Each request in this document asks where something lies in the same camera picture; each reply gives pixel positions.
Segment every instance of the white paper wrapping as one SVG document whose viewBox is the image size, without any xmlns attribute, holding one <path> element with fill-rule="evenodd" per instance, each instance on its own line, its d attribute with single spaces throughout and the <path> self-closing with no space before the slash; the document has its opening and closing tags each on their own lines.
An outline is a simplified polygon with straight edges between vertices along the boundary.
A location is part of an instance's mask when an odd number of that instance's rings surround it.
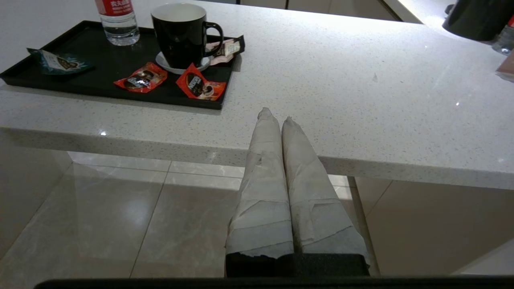
<svg viewBox="0 0 514 289">
<path fill-rule="evenodd" d="M 293 253 L 279 122 L 267 108 L 259 113 L 239 192 L 226 254 L 278 258 Z"/>
<path fill-rule="evenodd" d="M 290 117 L 282 127 L 282 143 L 295 245 L 303 253 L 361 254 L 369 264 L 364 239 L 307 136 Z"/>
</svg>

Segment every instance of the tile floor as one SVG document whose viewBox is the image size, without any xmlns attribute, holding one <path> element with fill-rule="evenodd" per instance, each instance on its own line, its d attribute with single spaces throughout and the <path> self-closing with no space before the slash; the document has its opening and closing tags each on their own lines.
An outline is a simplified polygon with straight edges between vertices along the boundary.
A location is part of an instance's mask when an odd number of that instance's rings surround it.
<svg viewBox="0 0 514 289">
<path fill-rule="evenodd" d="M 74 164 L 0 261 L 0 288 L 57 278 L 224 275 L 244 168 L 70 156 Z M 358 222 L 347 178 L 330 179 Z"/>
</svg>

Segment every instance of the black mug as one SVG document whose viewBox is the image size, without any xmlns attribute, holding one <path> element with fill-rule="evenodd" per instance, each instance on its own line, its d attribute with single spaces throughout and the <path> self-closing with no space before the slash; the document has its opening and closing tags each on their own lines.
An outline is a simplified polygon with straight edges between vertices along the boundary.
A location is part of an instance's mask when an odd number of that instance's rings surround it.
<svg viewBox="0 0 514 289">
<path fill-rule="evenodd" d="M 206 51 L 207 29 L 218 30 L 222 39 L 223 30 L 207 22 L 207 12 L 200 6 L 165 4 L 152 10 L 152 21 L 159 47 L 172 68 L 186 69 L 191 63 L 199 67 L 202 58 L 216 54 L 222 47 Z"/>
</svg>

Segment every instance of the white countertop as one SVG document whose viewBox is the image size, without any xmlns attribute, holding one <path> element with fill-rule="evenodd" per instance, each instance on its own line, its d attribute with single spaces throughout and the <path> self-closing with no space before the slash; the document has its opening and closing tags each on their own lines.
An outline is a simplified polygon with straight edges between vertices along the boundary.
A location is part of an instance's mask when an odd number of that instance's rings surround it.
<svg viewBox="0 0 514 289">
<path fill-rule="evenodd" d="M 168 2 L 134 0 L 140 26 Z M 24 146 L 244 166 L 257 113 L 293 117 L 329 173 L 514 189 L 505 56 L 420 24 L 199 2 L 245 35 L 221 111 L 0 86 L 0 128 Z M 93 1 L 4 1 L 0 70 Z"/>
</svg>

